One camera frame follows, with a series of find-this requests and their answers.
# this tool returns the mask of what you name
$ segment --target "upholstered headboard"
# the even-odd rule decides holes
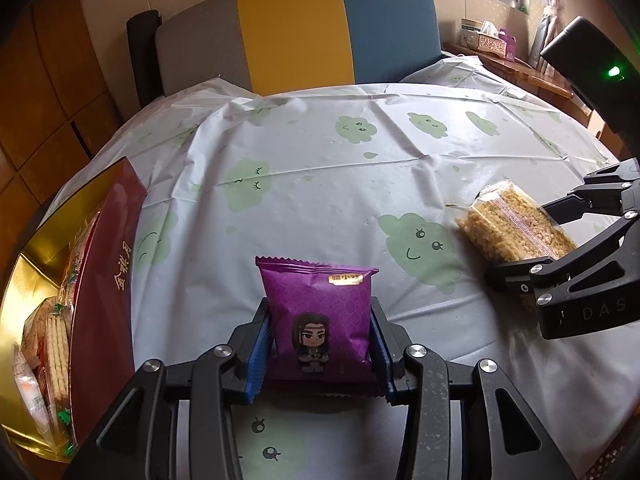
[[[261,95],[397,82],[442,56],[433,0],[206,0],[155,44],[165,95],[216,76]]]

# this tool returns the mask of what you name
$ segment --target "cartoon smile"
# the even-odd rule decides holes
[[[409,248],[406,250],[406,257],[407,257],[408,259],[410,259],[410,260],[417,260],[418,258],[420,258],[420,256],[416,256],[415,258],[412,258],[411,256],[409,256],[409,251],[410,251],[410,250],[411,250],[411,247],[409,247]]]

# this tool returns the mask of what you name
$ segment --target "gift box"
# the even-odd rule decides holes
[[[146,189],[126,158],[73,194],[22,248],[0,304],[0,423],[14,444],[63,460],[38,434],[18,392],[12,369],[25,320],[56,296],[69,260],[70,242],[100,211],[76,284],[68,342],[68,396],[72,435],[87,439],[134,373],[130,282],[132,248]]]

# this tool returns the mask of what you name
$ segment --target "purple snack bag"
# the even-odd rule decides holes
[[[268,381],[375,382],[367,349],[377,269],[284,258],[256,258],[255,264],[277,349]]]

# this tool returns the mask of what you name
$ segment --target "screw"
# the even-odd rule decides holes
[[[229,357],[234,352],[234,349],[229,345],[218,345],[213,349],[214,355],[218,357]]]
[[[546,305],[549,301],[551,301],[551,294],[545,292],[544,294],[540,295],[536,303],[539,305]]]
[[[498,365],[491,359],[482,359],[480,361],[480,369],[488,374],[494,373],[498,369]]]
[[[162,363],[158,359],[149,359],[142,363],[142,369],[145,372],[157,372]]]
[[[406,351],[409,352],[411,357],[420,358],[427,355],[427,349],[422,345],[411,345],[406,349]]]

